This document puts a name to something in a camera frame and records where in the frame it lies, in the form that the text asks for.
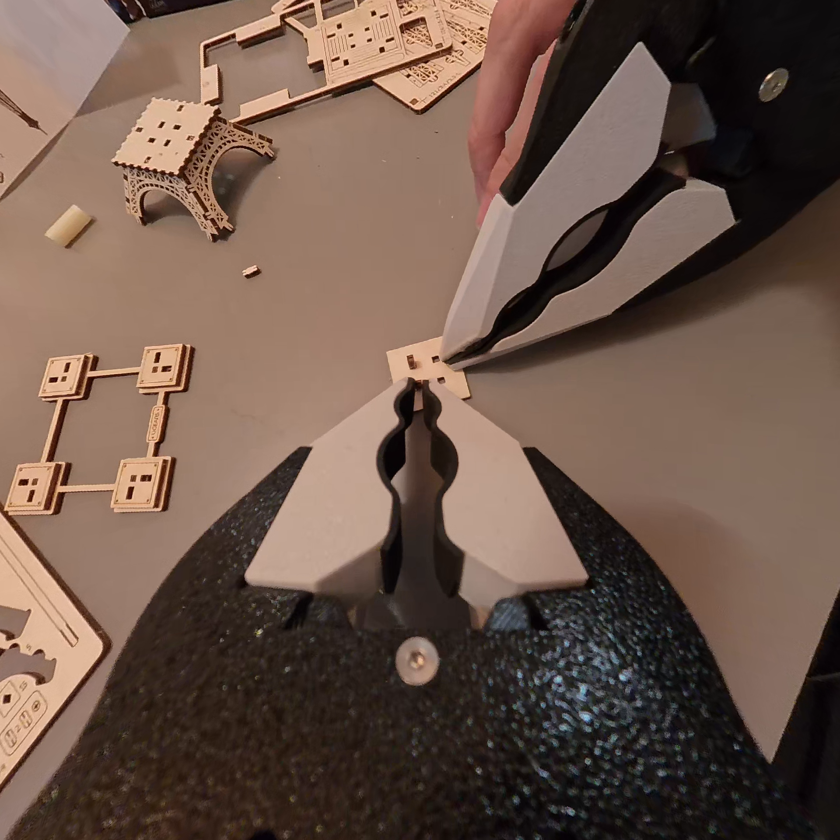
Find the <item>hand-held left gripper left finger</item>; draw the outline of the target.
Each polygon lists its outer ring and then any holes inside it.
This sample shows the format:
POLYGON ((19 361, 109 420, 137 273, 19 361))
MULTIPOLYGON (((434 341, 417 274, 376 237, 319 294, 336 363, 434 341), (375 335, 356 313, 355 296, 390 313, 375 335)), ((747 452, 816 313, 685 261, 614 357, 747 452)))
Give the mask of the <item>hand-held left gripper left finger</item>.
POLYGON ((348 608, 391 594, 403 562, 401 500, 415 391, 385 389, 310 446, 245 580, 329 595, 348 608))

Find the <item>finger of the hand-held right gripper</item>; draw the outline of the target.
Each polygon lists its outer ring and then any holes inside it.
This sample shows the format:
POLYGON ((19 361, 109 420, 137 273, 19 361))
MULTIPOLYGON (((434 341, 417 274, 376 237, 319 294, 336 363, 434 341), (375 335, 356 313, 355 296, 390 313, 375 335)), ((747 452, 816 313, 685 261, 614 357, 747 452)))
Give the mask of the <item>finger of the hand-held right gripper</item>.
POLYGON ((736 224, 726 191, 651 172, 637 196, 616 206, 593 239, 544 271, 498 314, 489 333, 453 354, 455 368, 527 347, 603 319, 736 224))
POLYGON ((447 316, 443 360, 486 337, 509 300, 538 281, 561 237, 654 164, 669 91, 637 43, 523 198, 492 199, 447 316))

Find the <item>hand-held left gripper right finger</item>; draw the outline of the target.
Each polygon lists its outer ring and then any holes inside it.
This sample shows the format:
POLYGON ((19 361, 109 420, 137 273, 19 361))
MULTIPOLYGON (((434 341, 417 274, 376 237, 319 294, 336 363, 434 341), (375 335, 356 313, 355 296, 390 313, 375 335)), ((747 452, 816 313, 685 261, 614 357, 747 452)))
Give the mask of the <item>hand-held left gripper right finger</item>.
POLYGON ((423 420, 440 476, 434 565, 482 628, 500 601, 589 578, 524 448, 446 386, 426 381, 423 420))

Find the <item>small square wooden plate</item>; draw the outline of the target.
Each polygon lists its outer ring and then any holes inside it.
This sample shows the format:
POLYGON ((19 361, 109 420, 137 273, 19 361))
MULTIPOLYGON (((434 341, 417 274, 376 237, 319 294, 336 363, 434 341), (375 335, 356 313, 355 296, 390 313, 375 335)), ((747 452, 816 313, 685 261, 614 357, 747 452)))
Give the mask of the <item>small square wooden plate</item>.
POLYGON ((445 386, 458 398, 468 400, 471 397, 466 374, 454 371, 442 361, 440 350, 443 338, 436 337, 423 342, 388 350, 386 358, 392 382, 406 377, 415 381, 414 412, 423 409, 422 382, 436 382, 445 386))

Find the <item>grey desk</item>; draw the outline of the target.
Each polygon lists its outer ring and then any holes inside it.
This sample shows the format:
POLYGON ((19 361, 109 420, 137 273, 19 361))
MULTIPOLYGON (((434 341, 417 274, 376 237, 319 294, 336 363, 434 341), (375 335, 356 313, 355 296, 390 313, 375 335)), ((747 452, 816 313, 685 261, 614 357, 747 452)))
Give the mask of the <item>grey desk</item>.
MULTIPOLYGON (((266 10, 141 21, 46 157, 2 200, 2 498, 39 458, 49 357, 102 368, 189 343, 171 398, 171 504, 104 493, 18 519, 111 654, 8 792, 77 740, 170 569, 237 499, 390 384, 388 350, 441 335, 476 238, 476 78, 424 115, 376 88, 265 122, 277 159, 226 154, 236 230, 210 243, 168 196, 126 214, 111 163, 153 96, 197 99, 198 44, 266 10), (70 205, 92 223, 45 237, 70 205), (242 275, 248 266, 261 273, 242 275)), ((535 446, 643 544, 685 599, 773 756, 838 589, 838 185, 719 272, 467 374, 470 404, 535 446)))

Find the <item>person's right hand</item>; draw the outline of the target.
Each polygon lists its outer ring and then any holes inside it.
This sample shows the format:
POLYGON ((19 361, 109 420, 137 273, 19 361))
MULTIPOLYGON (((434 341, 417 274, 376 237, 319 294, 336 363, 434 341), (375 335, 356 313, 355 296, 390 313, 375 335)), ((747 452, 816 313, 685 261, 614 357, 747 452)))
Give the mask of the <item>person's right hand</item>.
POLYGON ((574 1, 499 1, 488 30, 468 132, 478 214, 522 152, 555 42, 574 1))

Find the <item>wooden parts sheet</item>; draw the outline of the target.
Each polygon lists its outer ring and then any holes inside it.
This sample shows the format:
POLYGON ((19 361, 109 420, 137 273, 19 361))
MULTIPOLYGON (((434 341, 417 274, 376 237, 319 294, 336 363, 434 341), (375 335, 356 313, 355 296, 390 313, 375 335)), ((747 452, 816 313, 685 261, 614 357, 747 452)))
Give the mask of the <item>wooden parts sheet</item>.
POLYGON ((452 46, 444 53, 385 73, 373 83, 417 113, 477 70, 485 55, 495 1, 440 1, 452 46))

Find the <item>wooden arch cutout sheet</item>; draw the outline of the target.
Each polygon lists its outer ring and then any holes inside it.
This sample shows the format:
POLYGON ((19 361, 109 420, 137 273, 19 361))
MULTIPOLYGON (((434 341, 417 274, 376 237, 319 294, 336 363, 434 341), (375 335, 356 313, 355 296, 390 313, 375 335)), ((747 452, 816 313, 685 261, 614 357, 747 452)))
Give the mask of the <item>wooden arch cutout sheet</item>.
POLYGON ((104 631, 2 512, 2 786, 109 650, 104 631))

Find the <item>pale wax block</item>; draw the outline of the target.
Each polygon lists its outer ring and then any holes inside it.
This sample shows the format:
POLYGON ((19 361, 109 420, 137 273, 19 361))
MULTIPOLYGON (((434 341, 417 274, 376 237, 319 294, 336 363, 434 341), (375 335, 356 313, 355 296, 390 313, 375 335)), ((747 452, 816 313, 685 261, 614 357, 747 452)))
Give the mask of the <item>pale wax block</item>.
POLYGON ((70 247, 92 223, 92 216, 72 204, 45 231, 45 237, 63 249, 70 247))

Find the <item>wooden tower base model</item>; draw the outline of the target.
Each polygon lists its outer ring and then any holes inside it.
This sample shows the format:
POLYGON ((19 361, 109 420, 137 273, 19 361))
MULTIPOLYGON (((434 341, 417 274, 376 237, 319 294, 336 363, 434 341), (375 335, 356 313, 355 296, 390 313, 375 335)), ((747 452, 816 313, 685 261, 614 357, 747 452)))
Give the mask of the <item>wooden tower base model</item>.
POLYGON ((272 143, 270 137, 223 118, 219 107, 153 98, 112 163, 122 170, 127 212, 141 225, 146 223, 146 194, 160 191, 180 202, 214 241, 235 230, 214 194, 219 159, 232 150, 248 150, 272 160, 272 143))

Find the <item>purple puzzle box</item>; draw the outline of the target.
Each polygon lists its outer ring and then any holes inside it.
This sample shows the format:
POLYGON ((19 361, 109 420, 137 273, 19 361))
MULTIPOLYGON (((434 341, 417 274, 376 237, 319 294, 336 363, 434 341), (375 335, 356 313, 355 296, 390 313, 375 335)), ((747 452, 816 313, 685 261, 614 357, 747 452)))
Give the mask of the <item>purple puzzle box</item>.
POLYGON ((281 1, 107 1, 112 11, 127 25, 142 18, 160 18, 214 6, 243 7, 250 11, 268 11, 273 6, 283 8, 291 2, 281 1))

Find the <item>paper instruction sheet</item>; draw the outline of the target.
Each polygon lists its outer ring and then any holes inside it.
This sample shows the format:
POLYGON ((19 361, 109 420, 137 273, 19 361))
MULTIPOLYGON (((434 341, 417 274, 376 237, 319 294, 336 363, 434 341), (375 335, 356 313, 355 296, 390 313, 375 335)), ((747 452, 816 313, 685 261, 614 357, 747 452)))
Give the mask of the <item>paper instruction sheet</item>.
POLYGON ((1 193, 73 119, 128 33, 106 2, 1 2, 1 193))

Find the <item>wooden four-square frame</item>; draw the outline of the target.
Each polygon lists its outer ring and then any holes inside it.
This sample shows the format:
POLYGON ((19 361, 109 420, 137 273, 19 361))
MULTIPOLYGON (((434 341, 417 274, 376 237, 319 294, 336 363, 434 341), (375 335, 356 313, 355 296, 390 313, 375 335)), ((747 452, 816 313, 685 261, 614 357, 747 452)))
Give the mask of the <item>wooden four-square frame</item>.
POLYGON ((13 517, 56 515, 65 497, 109 494, 115 513, 162 512, 171 495, 175 458, 161 454, 170 415, 170 397, 187 391, 194 348, 187 343, 146 346, 140 363, 101 369, 94 353, 55 356, 47 360, 38 399, 54 407, 39 460, 16 466, 3 506, 13 517), (115 479, 105 483, 74 483, 71 463, 57 460, 60 434, 72 403, 87 400, 94 382, 134 378, 142 396, 152 396, 141 457, 123 458, 115 479))

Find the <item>wooden cutout frame sheet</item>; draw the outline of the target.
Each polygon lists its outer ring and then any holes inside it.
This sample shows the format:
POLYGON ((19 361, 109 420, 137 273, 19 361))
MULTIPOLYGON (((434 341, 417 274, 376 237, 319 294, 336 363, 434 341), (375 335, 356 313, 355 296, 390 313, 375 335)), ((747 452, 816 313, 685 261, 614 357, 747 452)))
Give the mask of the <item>wooden cutout frame sheet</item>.
POLYGON ((267 16, 201 43, 202 104, 218 106, 224 98, 221 70, 208 61, 211 49, 229 41, 246 48, 289 29, 304 38, 308 66, 323 71, 324 84, 297 96, 283 88, 247 101, 238 108, 237 124, 257 123, 356 88, 453 46, 440 2, 277 2, 267 16))

